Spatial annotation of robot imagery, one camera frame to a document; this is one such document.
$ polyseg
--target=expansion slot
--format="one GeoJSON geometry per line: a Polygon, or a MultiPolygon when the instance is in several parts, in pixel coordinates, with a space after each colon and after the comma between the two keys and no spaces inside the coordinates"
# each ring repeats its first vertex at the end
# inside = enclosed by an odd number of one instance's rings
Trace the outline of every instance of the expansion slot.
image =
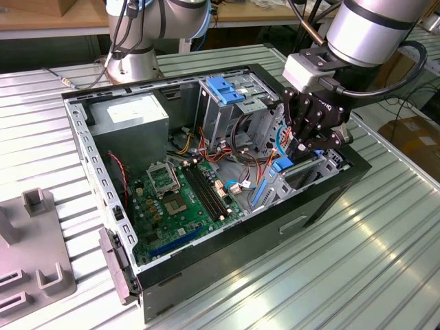
{"type": "Polygon", "coordinates": [[[212,217],[212,220],[217,221],[222,217],[225,219],[225,217],[228,215],[226,207],[223,205],[214,190],[211,189],[210,185],[206,182],[199,169],[191,166],[183,168],[182,172],[190,183],[191,188],[194,190],[203,206],[205,206],[209,215],[212,217]]]}
{"type": "Polygon", "coordinates": [[[203,226],[198,227],[197,229],[193,230],[192,232],[190,232],[182,237],[179,237],[178,239],[175,239],[174,241],[172,241],[164,246],[161,246],[155,250],[151,250],[150,257],[153,258],[154,256],[159,256],[160,254],[167,253],[168,251],[174,250],[179,245],[183,245],[189,241],[192,241],[193,239],[195,239],[197,237],[197,234],[199,234],[199,231],[202,229],[203,229],[203,226]]]}

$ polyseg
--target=ram slot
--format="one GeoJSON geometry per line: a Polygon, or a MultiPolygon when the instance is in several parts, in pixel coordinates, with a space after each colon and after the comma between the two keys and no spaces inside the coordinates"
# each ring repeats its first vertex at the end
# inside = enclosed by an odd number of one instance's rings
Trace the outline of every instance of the ram slot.
{"type": "Polygon", "coordinates": [[[183,170],[183,174],[214,221],[220,219],[222,215],[224,217],[228,215],[226,207],[221,203],[220,198],[211,189],[197,168],[186,168],[183,170]]]}

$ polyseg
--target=blue plastic clip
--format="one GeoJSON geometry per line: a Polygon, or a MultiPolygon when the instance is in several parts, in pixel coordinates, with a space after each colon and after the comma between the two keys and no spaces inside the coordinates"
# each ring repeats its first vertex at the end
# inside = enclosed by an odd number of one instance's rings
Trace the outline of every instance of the blue plastic clip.
{"type": "Polygon", "coordinates": [[[232,84],[223,77],[207,78],[206,83],[225,105],[243,101],[245,97],[232,88],[232,84]]]}

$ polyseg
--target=green circuit board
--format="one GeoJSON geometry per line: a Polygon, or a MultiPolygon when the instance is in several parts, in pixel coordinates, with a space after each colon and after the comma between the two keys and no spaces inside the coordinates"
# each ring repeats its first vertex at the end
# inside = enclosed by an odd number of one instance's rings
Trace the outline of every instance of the green circuit board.
{"type": "MultiPolygon", "coordinates": [[[[205,175],[209,173],[208,184],[215,191],[212,183],[219,178],[209,163],[202,161],[197,168],[205,175]]],[[[138,265],[144,265],[163,254],[172,252],[243,216],[238,203],[228,195],[227,198],[220,200],[232,212],[222,221],[212,219],[185,178],[182,168],[175,168],[174,171],[181,186],[180,191],[177,194],[170,192],[162,199],[157,198],[148,175],[129,184],[133,192],[132,224],[138,238],[133,253],[138,265]]],[[[160,181],[169,182],[165,177],[160,181]]]]}

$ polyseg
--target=white label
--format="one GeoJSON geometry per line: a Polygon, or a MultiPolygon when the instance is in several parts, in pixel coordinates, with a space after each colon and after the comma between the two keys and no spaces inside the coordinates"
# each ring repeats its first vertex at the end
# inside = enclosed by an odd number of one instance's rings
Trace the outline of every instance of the white label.
{"type": "Polygon", "coordinates": [[[420,130],[420,127],[415,122],[405,122],[404,124],[410,129],[410,131],[420,130]]]}
{"type": "Polygon", "coordinates": [[[242,185],[244,188],[249,188],[249,187],[250,187],[250,181],[248,181],[248,180],[244,180],[243,182],[241,182],[241,185],[242,185]]]}
{"type": "Polygon", "coordinates": [[[437,143],[429,136],[420,136],[419,139],[427,146],[435,146],[437,143]]]}
{"type": "Polygon", "coordinates": [[[107,111],[114,123],[124,122],[136,118],[144,118],[148,122],[165,118],[163,109],[152,96],[145,96],[124,104],[111,105],[107,111]]]}

